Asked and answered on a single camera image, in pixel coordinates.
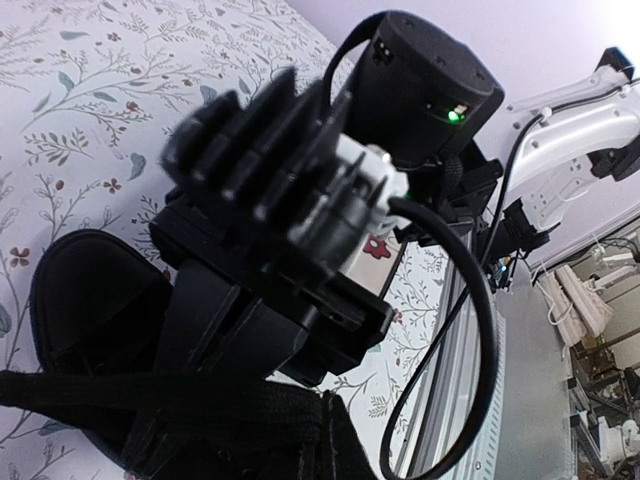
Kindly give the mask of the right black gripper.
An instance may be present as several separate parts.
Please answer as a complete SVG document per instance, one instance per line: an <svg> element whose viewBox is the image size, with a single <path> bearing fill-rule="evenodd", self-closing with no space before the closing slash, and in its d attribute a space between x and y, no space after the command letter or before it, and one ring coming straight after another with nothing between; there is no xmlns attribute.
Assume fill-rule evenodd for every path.
<svg viewBox="0 0 640 480"><path fill-rule="evenodd" d="M281 372L307 387L357 366L388 331L392 309L346 277L366 238L364 204L324 207L311 236L223 208L169 204L149 230L176 280L162 314L153 369L263 379Z"/></svg>

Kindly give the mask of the black canvas shoe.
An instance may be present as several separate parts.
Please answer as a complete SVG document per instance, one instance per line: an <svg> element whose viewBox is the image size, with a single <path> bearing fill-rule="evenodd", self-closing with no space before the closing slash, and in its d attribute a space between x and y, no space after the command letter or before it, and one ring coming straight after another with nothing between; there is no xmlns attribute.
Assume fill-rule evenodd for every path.
<svg viewBox="0 0 640 480"><path fill-rule="evenodd" d="M135 413L112 390L104 406L79 392L105 376L148 372L157 356L172 287L127 243L98 230L69 233L45 252L31 285L36 352L66 401L40 413L80 429L121 468L144 479L370 479L374 473L341 397L260 382L244 390L216 384L211 415L177 402L164 424L171 448L159 467L125 455L140 445ZM58 381L76 375L77 382Z"/></svg>

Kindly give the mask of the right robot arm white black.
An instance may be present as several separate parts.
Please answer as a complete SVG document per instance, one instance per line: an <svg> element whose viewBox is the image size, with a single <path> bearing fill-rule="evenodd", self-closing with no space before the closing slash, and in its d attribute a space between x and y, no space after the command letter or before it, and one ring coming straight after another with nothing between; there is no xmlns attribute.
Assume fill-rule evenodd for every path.
<svg viewBox="0 0 640 480"><path fill-rule="evenodd" d="M478 320L479 381L455 443L428 472L437 479L481 431L499 348L484 268L546 242L519 204L498 204L468 249L462 230L491 195L582 155L639 140L636 83L622 56L585 88L556 92L510 134L505 162L474 137L504 92L464 44L401 11L363 20L340 47L364 53L338 96L332 74L304 93L287 70L248 105L228 92L175 130L161 156L175 183L150 226L178 271L153 370L188 383L137 417L126 453L147 475L188 437L237 448L280 440L309 446L307 394L358 366L380 343L391 308L349 279L370 235L445 249Z"/></svg>

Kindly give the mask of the floral square plate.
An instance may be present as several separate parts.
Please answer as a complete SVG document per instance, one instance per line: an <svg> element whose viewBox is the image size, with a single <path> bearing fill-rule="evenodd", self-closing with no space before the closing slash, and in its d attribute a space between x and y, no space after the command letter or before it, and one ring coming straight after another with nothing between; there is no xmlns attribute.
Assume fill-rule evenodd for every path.
<svg viewBox="0 0 640 480"><path fill-rule="evenodd" d="M369 237L354 257L346 276L372 294L383 297L391 284L402 246L390 234L385 239Z"/></svg>

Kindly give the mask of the floral patterned table mat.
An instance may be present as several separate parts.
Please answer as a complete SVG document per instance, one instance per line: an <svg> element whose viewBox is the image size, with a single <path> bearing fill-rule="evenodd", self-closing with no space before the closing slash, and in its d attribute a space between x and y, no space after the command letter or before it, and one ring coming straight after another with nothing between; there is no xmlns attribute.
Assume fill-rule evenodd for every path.
<svg viewBox="0 0 640 480"><path fill-rule="evenodd" d="M287 1L1 1L1 370L40 370L30 283L77 229L112 233L171 280L147 225L171 188L158 155L218 93L241 103L289 65L299 88L334 45ZM403 249L384 343L319 391L341 395L376 474L380 439L430 345L448 258ZM1 479L134 479L80 432L1 407Z"/></svg>

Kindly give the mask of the front aluminium rail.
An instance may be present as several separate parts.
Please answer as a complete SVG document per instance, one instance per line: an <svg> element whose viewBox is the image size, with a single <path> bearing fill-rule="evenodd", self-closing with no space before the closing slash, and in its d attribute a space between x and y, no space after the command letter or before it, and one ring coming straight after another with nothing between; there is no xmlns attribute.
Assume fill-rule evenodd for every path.
<svg viewBox="0 0 640 480"><path fill-rule="evenodd" d="M519 262L511 286L493 297L500 366L491 409L449 479L571 479L569 353L547 305ZM417 476L453 445L479 373L476 315L466 304L406 405L408 429L393 451L395 473Z"/></svg>

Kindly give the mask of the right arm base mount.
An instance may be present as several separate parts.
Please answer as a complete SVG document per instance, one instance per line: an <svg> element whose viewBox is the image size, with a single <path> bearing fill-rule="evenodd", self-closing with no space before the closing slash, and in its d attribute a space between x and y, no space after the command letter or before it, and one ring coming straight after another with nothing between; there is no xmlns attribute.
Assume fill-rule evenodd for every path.
<svg viewBox="0 0 640 480"><path fill-rule="evenodd" d="M518 253L489 261L484 273L492 293L508 290L512 284Z"/></svg>

